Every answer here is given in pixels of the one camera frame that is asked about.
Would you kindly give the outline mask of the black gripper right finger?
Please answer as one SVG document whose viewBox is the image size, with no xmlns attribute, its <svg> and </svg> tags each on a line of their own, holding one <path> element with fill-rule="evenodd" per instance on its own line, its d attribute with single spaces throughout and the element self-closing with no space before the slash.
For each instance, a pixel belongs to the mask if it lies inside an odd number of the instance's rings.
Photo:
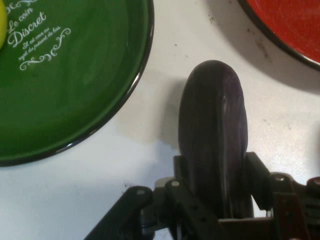
<svg viewBox="0 0 320 240">
<path fill-rule="evenodd" d="M 249 192 L 260 210 L 271 212 L 279 240 L 320 238 L 320 178 L 305 185 L 283 172 L 270 172 L 254 152 L 246 154 Z"/>
</svg>

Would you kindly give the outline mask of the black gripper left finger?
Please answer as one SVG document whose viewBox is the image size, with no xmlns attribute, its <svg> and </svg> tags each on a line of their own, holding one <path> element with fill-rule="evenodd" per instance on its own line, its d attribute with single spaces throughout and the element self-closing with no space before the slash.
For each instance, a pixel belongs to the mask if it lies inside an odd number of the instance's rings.
<svg viewBox="0 0 320 240">
<path fill-rule="evenodd" d="M 173 158 L 174 177 L 164 186 L 128 188 L 86 236 L 87 240 L 152 240 L 169 229 L 174 240 L 219 240 L 221 225 L 190 191 L 187 160 Z"/>
</svg>

